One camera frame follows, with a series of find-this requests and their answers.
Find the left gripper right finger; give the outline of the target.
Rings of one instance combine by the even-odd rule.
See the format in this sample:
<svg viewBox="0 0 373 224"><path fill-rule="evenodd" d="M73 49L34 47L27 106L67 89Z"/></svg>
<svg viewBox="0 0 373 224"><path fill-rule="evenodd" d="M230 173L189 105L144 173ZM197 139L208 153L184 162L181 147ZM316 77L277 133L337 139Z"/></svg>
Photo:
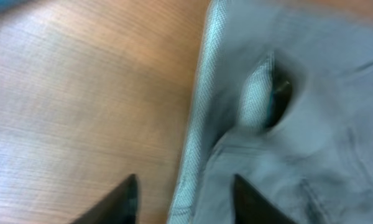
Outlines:
<svg viewBox="0 0 373 224"><path fill-rule="evenodd" d="M235 224L295 224L239 174L234 175Z"/></svg>

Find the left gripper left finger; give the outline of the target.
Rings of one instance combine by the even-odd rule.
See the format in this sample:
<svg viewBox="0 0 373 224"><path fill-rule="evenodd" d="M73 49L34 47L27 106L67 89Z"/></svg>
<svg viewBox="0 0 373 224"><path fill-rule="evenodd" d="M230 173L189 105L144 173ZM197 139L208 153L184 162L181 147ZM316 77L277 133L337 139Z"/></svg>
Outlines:
<svg viewBox="0 0 373 224"><path fill-rule="evenodd" d="M136 224L138 210L138 178L131 174L71 224Z"/></svg>

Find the grey shorts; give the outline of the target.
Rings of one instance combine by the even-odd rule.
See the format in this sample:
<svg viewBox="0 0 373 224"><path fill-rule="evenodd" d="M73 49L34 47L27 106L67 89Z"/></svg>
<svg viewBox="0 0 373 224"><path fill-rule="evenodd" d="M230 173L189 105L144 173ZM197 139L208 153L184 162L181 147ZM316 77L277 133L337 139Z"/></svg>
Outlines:
<svg viewBox="0 0 373 224"><path fill-rule="evenodd" d="M233 182L294 223L373 223L373 21L212 1L169 223L234 223Z"/></svg>

